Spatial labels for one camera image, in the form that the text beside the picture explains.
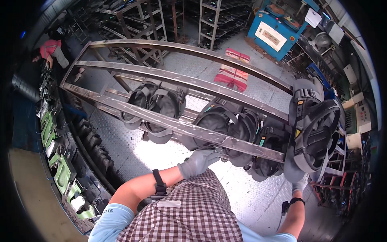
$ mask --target light blue shirt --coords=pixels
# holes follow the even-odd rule
[[[125,205],[111,203],[103,210],[102,216],[97,221],[90,233],[89,242],[116,241],[118,234],[134,219],[135,214]],[[244,241],[258,242],[296,242],[296,237],[289,233],[278,233],[262,237],[238,221]]]

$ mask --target yellow label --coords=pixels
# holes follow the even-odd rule
[[[299,131],[298,129],[296,130],[296,138],[297,136],[301,133],[301,131]]]

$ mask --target human hand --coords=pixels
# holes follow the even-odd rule
[[[221,154],[210,149],[197,149],[182,164],[177,164],[184,179],[204,173],[208,166],[219,161]]]
[[[301,193],[307,187],[309,183],[309,174],[305,173],[305,175],[296,183],[292,183],[292,192],[300,191]]]

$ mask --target metal floor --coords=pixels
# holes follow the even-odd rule
[[[190,37],[188,44],[196,45],[198,26],[188,23],[187,29],[187,34]],[[244,37],[245,33],[233,36],[222,43],[217,52],[224,53],[226,48],[232,48],[249,55],[250,63],[259,69],[289,84],[295,82],[291,73],[248,46]],[[101,40],[96,33],[91,34],[91,39],[93,41]],[[71,47],[73,57],[76,57],[82,46],[72,38],[67,40],[67,44]],[[100,50],[100,53],[109,60],[107,48]],[[96,60],[87,54],[84,59]],[[164,67],[161,68],[213,81],[219,72],[219,67],[219,63],[210,60],[180,53],[169,53],[164,58]],[[111,75],[107,71],[88,69],[76,85],[100,92],[104,82],[109,79],[111,79]],[[139,85],[138,82],[129,82],[128,84],[132,89]],[[115,81],[112,81],[109,87],[125,91]],[[249,76],[247,89],[244,93],[288,113],[291,96],[265,81]],[[205,105],[206,101],[187,96],[187,108],[201,111]],[[175,166],[190,156],[191,151],[182,145],[172,141],[164,145],[142,141],[142,131],[126,129],[121,121],[87,103],[84,104],[84,109],[90,116],[91,124],[103,140],[102,145],[107,149],[115,163],[114,171],[123,181],[149,173],[156,168],[161,170]],[[264,182],[256,182],[242,168],[235,167],[230,162],[217,162],[211,165],[210,169],[221,181],[228,194],[231,209],[239,221],[261,235],[272,235],[276,232],[281,217],[282,202],[291,199],[291,184],[284,178],[283,174],[278,177],[270,177]],[[306,221],[299,241],[330,241],[341,225],[332,214],[332,210],[317,207],[318,200],[311,187],[308,186],[305,189],[303,196],[306,201]]]

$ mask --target checkered shirt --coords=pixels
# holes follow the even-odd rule
[[[181,201],[180,207],[158,206]],[[243,241],[226,191],[210,169],[182,180],[171,193],[147,205],[121,233],[123,241]]]

